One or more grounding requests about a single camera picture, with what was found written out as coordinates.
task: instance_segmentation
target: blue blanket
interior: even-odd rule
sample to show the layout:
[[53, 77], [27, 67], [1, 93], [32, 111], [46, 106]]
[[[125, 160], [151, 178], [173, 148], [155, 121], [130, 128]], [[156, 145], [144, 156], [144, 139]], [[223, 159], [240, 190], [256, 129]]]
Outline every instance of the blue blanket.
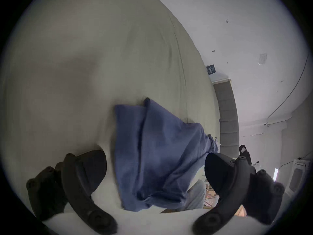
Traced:
[[115, 106], [115, 173], [124, 209], [177, 209], [217, 146], [199, 123], [184, 123], [151, 99]]

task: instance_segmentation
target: bed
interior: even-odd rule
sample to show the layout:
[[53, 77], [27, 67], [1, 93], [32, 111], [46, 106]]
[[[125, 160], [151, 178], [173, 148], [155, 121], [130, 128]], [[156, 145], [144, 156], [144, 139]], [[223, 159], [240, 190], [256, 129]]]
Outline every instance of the bed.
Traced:
[[[127, 219], [113, 173], [116, 104], [138, 105], [149, 97], [219, 139], [217, 97], [201, 56], [159, 0], [35, 0], [16, 25], [1, 66], [1, 159], [30, 211], [29, 178], [67, 153], [101, 148], [108, 168], [93, 200]], [[72, 229], [68, 223], [56, 227], [63, 219], [47, 225], [65, 234]]]

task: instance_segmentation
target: black sign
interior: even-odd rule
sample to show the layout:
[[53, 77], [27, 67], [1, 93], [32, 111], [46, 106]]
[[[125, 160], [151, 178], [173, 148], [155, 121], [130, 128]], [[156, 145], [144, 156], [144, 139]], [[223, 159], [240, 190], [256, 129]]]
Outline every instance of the black sign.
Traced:
[[209, 65], [209, 66], [207, 66], [207, 70], [208, 70], [208, 74], [209, 74], [209, 75], [211, 75], [211, 74], [213, 74], [213, 73], [216, 72], [214, 65]]

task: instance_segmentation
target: electrical cable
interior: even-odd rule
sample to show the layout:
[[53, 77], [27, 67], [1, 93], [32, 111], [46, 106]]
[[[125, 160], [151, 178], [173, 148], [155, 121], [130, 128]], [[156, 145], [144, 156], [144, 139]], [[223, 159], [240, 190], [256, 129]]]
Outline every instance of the electrical cable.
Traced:
[[[304, 64], [304, 67], [303, 67], [303, 70], [302, 70], [302, 73], [301, 73], [301, 75], [300, 75], [300, 77], [299, 77], [298, 82], [296, 83], [295, 87], [292, 89], [292, 91], [290, 92], [290, 94], [288, 95], [288, 97], [292, 94], [292, 92], [295, 90], [295, 88], [297, 87], [298, 83], [300, 82], [300, 79], [301, 79], [301, 77], [302, 77], [302, 74], [303, 74], [303, 72], [304, 72], [304, 69], [306, 68], [306, 62], [305, 62], [305, 64]], [[282, 104], [285, 103], [285, 101], [288, 99], [288, 97], [280, 104], [280, 106], [282, 106]]]
[[[305, 62], [305, 64], [304, 64], [304, 67], [303, 67], [303, 70], [302, 70], [302, 73], [301, 73], [301, 75], [300, 75], [300, 77], [299, 77], [298, 82], [296, 83], [295, 87], [292, 89], [292, 91], [290, 92], [290, 94], [286, 97], [286, 99], [279, 105], [279, 107], [282, 106], [283, 103], [285, 103], [285, 101], [286, 101], [286, 100], [288, 99], [288, 97], [292, 94], [292, 92], [295, 90], [295, 88], [297, 87], [298, 83], [300, 82], [300, 79], [301, 79], [301, 77], [302, 77], [302, 75], [303, 75], [303, 72], [304, 72], [304, 70], [305, 70], [305, 68], [306, 68], [306, 63], [307, 63], [307, 61], [308, 61], [308, 58], [309, 58], [309, 53], [308, 53], [308, 55], [307, 55], [307, 57], [306, 57], [306, 62]], [[271, 115], [273, 115], [273, 114], [279, 109], [279, 107], [277, 107], [276, 110], [273, 111]], [[263, 126], [263, 133], [254, 134], [254, 135], [242, 136], [242, 138], [243, 138], [243, 137], [250, 137], [250, 136], [263, 135], [264, 132], [265, 132], [265, 125], [267, 125], [267, 123], [268, 123], [268, 121], [267, 121], [267, 122], [264, 124], [264, 126]]]
[[282, 166], [287, 165], [287, 164], [292, 163], [292, 162], [293, 162], [293, 160], [290, 161], [290, 162], [288, 162], [288, 163], [285, 163], [285, 164], [281, 165], [281, 166], [278, 168], [278, 170], [279, 170]]

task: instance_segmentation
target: person's leg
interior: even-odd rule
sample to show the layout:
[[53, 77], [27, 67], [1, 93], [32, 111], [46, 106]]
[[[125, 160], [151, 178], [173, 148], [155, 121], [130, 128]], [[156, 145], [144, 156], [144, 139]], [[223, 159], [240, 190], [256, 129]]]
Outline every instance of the person's leg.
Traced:
[[202, 209], [204, 205], [204, 198], [206, 193], [206, 186], [202, 180], [198, 180], [193, 187], [187, 192], [187, 202], [176, 211], [181, 212], [185, 210]]

